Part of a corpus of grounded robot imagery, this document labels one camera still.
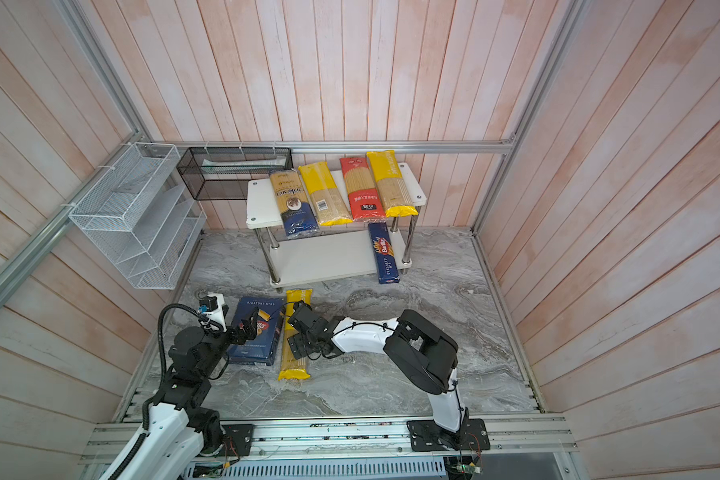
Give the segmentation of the blue Barilla pasta box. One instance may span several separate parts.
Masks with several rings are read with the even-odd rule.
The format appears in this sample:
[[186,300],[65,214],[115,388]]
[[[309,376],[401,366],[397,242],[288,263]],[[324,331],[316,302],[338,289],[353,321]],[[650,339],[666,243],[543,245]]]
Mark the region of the blue Barilla pasta box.
[[283,329],[285,299],[283,297],[242,297],[236,307],[233,326],[253,320],[256,337],[227,351],[229,362],[244,365],[272,366]]

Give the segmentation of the yellow Pastatime spaghetti bag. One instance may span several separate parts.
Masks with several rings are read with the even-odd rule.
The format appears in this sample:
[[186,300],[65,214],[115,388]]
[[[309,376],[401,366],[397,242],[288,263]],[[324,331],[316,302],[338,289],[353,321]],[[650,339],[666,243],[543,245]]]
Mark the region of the yellow Pastatime spaghetti bag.
[[289,290],[286,294],[286,309],[283,330],[283,346],[280,364],[279,380],[307,380],[310,375],[307,371],[307,359],[296,359],[288,341],[297,333],[289,324],[290,317],[295,311],[298,302],[311,304],[312,290]]

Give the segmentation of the blue Barilla spaghetti box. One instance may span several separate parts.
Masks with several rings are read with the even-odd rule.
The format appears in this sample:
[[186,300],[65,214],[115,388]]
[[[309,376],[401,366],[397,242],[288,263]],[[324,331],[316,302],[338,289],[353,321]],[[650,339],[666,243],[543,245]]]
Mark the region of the blue Barilla spaghetti box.
[[379,283],[398,283],[400,276],[387,224],[385,222],[372,222],[367,225],[367,228]]

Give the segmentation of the dark blue spaghetti bag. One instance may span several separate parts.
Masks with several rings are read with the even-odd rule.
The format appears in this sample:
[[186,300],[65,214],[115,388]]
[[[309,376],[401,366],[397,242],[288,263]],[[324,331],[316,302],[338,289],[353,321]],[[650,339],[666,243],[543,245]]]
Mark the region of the dark blue spaghetti bag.
[[269,179],[286,237],[294,239],[316,235],[319,225],[299,174],[294,170],[273,171]]

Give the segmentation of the yellow spaghetti bag with barcode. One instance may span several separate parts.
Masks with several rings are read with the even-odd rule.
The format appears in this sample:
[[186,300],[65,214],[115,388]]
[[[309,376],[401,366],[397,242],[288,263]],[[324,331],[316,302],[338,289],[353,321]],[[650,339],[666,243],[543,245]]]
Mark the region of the yellow spaghetti bag with barcode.
[[350,212],[325,161],[300,166],[299,173],[320,226],[352,222]]

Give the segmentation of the red spaghetti bag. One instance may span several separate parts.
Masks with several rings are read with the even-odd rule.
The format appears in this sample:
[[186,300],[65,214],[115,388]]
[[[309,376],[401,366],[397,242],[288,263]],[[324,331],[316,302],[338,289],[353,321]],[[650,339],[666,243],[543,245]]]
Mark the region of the red spaghetti bag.
[[347,199],[355,221],[376,221],[385,217],[368,160],[365,157],[340,159]]

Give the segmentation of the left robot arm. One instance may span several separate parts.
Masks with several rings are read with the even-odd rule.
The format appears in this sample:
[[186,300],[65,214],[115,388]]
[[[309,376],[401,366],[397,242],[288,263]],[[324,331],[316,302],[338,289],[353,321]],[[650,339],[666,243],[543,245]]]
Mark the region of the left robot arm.
[[[190,313],[198,324],[180,331],[166,349],[163,325],[174,309]],[[141,426],[103,473],[104,479],[179,479],[198,456],[221,453],[222,467],[227,468],[250,454],[254,426],[238,424],[226,430],[219,412],[203,406],[215,379],[212,373],[228,361],[229,348],[257,336],[258,309],[236,327],[225,323],[228,311],[220,294],[204,297],[197,309],[180,303],[162,309],[157,325],[160,385],[142,404]]]

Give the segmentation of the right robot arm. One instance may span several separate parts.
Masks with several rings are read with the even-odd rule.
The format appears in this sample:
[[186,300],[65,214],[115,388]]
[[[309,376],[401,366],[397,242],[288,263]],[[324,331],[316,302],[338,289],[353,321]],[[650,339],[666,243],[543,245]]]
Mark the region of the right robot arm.
[[327,320],[299,301],[288,324],[296,334],[288,340],[296,359],[333,359],[346,353],[386,355],[429,399],[433,418],[407,423],[416,452],[482,453],[490,441],[481,419],[472,419],[458,382],[458,344],[414,310],[389,320]]

